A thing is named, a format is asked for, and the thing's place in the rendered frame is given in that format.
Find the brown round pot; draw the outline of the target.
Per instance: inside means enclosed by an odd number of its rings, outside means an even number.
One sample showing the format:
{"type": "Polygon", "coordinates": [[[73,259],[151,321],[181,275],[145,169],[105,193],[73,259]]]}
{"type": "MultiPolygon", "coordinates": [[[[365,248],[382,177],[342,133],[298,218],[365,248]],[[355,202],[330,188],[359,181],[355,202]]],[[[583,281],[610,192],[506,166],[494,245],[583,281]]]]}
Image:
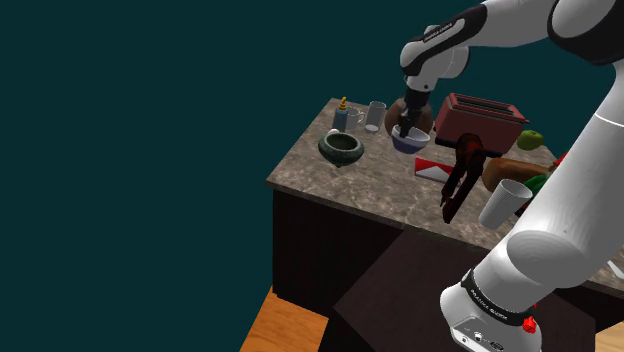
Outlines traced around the brown round pot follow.
{"type": "MultiPolygon", "coordinates": [[[[384,126],[389,135],[392,134],[392,129],[395,125],[399,124],[399,117],[403,109],[406,107],[404,98],[397,99],[391,107],[387,110],[384,118],[384,126]]],[[[414,123],[414,127],[418,128],[426,133],[429,133],[434,124],[432,108],[429,104],[426,104],[421,111],[421,116],[418,121],[414,123]]]]}

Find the red and white box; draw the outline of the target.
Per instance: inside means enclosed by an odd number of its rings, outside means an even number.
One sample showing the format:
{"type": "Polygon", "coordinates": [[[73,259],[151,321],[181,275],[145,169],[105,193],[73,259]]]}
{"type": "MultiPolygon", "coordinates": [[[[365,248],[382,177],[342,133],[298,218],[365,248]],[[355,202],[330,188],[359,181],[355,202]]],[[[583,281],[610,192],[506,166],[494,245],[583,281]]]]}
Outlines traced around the red and white box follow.
{"type": "Polygon", "coordinates": [[[421,157],[416,157],[414,160],[414,173],[421,178],[445,184],[452,171],[453,167],[446,164],[421,157]]]}

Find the clear drinking glass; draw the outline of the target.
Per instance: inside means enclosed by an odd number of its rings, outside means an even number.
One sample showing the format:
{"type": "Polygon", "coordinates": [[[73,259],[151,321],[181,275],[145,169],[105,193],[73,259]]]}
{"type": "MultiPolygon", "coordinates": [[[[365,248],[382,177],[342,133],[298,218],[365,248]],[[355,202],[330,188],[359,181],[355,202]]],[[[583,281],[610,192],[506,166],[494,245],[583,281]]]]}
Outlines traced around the clear drinking glass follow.
{"type": "Polygon", "coordinates": [[[386,114],[386,104],[379,101],[371,101],[365,117],[364,129],[367,133],[378,133],[381,129],[386,114]]]}

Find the brown bread loaf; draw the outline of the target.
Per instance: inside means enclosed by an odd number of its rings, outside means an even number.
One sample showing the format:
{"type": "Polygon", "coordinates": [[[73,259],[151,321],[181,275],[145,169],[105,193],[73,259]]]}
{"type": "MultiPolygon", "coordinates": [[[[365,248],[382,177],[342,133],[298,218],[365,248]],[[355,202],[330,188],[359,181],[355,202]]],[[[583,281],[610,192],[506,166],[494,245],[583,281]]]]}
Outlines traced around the brown bread loaf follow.
{"type": "Polygon", "coordinates": [[[532,177],[546,174],[547,167],[508,158],[493,158],[484,169],[481,179],[484,187],[493,192],[499,182],[510,179],[524,183],[532,177]]]}

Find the white paper cup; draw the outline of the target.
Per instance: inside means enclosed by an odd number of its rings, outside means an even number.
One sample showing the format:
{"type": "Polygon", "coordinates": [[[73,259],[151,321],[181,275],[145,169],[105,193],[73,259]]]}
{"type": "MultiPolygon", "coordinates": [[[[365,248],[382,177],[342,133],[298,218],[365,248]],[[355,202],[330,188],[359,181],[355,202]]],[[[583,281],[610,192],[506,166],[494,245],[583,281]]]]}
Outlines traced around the white paper cup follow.
{"type": "Polygon", "coordinates": [[[482,209],[478,220],[484,227],[496,230],[532,197],[532,191],[523,183],[502,179],[482,209]]]}

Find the dark red tongs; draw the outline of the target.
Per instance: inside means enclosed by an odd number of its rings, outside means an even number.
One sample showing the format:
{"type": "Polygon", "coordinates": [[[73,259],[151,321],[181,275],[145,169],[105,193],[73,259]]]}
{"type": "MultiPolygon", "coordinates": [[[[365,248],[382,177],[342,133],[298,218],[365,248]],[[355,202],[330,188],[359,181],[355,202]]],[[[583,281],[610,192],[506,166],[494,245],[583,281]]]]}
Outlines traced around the dark red tongs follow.
{"type": "Polygon", "coordinates": [[[456,145],[456,162],[453,170],[441,190],[442,216],[449,224],[473,186],[482,175],[486,161],[486,152],[481,139],[466,133],[462,135],[456,145]]]}

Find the red toaster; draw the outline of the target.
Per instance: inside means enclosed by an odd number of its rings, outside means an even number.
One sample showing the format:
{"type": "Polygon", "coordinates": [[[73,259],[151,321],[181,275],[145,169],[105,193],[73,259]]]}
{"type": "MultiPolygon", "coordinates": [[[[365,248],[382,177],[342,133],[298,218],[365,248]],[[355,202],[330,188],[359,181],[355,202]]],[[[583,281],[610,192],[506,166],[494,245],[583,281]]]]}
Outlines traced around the red toaster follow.
{"type": "Polygon", "coordinates": [[[462,135],[474,134],[489,157],[501,157],[529,123],[512,104],[450,93],[435,119],[435,143],[455,149],[462,135]]]}

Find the dark robot stand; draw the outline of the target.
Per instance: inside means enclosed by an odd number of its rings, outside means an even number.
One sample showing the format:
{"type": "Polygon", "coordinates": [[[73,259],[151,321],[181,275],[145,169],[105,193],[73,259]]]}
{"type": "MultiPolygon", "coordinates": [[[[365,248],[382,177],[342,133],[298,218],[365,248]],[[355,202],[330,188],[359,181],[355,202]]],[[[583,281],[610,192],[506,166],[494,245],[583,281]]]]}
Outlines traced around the dark robot stand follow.
{"type": "Polygon", "coordinates": [[[424,230],[404,231],[336,303],[319,352],[528,352],[474,321],[453,337],[442,291],[487,252],[424,230]]]}

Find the dark counter cabinet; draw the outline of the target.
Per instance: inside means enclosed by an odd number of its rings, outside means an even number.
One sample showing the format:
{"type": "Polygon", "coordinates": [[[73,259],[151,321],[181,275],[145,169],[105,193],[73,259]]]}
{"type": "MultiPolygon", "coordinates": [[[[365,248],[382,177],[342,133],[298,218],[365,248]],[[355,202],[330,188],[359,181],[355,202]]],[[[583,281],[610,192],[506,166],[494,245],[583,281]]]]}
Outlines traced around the dark counter cabinet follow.
{"type": "Polygon", "coordinates": [[[273,192],[273,292],[328,316],[402,233],[375,220],[273,192]]]}

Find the blue and white bowl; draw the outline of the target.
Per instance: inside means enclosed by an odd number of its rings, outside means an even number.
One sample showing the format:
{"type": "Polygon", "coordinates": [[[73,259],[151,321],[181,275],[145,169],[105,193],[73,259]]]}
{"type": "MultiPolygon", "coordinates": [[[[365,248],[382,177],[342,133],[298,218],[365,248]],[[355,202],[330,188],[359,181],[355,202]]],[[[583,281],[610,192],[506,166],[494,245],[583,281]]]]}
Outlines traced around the blue and white bowl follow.
{"type": "Polygon", "coordinates": [[[391,130],[391,138],[394,148],[405,154],[415,154],[423,149],[430,141],[430,136],[415,127],[411,127],[405,137],[400,135],[401,128],[395,125],[391,130]]]}

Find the blue bottle with yellow cap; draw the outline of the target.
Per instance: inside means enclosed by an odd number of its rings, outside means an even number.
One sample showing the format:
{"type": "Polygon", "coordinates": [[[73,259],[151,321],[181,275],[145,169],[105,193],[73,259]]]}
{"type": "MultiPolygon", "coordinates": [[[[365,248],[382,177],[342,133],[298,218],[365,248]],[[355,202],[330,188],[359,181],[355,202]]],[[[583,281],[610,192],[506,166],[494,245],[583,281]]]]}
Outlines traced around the blue bottle with yellow cap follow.
{"type": "Polygon", "coordinates": [[[340,104],[335,110],[332,128],[338,130],[339,132],[344,132],[346,130],[347,120],[348,110],[346,106],[346,97],[343,96],[340,104]]]}

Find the green apple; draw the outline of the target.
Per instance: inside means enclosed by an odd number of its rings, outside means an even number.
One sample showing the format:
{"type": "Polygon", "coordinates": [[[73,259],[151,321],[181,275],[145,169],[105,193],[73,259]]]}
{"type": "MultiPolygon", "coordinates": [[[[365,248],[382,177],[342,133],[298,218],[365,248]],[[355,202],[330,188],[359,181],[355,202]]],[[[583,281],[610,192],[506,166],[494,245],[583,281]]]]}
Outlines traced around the green apple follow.
{"type": "Polygon", "coordinates": [[[531,151],[539,148],[544,144],[544,136],[534,130],[524,130],[520,133],[516,140],[516,146],[524,151],[531,151]]]}

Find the white mug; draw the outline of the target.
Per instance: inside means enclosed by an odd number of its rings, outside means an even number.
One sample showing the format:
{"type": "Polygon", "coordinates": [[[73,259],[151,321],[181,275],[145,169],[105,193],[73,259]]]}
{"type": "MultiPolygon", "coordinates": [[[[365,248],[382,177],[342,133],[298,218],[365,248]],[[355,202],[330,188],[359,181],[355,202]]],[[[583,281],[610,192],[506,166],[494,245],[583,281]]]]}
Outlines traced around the white mug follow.
{"type": "Polygon", "coordinates": [[[365,114],[361,112],[359,109],[348,106],[346,108],[347,118],[345,124],[345,130],[351,131],[356,128],[356,126],[365,118],[365,114]]]}

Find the dark green bowl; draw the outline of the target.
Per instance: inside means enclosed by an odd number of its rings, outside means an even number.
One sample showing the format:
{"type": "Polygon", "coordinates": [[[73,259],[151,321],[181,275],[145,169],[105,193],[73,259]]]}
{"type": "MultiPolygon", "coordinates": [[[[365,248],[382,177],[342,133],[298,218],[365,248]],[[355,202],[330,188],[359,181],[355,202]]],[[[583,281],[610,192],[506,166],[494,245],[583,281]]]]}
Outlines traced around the dark green bowl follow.
{"type": "Polygon", "coordinates": [[[357,162],[364,154],[363,143],[355,136],[337,132],[327,134],[318,141],[321,156],[340,168],[357,162]]]}

